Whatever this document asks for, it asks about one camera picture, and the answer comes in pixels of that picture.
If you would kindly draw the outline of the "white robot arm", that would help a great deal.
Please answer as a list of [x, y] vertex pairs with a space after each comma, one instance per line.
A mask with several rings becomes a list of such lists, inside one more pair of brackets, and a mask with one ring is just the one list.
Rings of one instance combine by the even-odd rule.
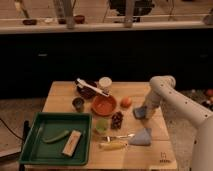
[[173, 76], [154, 76], [143, 105], [147, 119], [164, 100], [182, 114], [196, 129], [191, 171], [213, 171], [213, 112], [175, 90]]

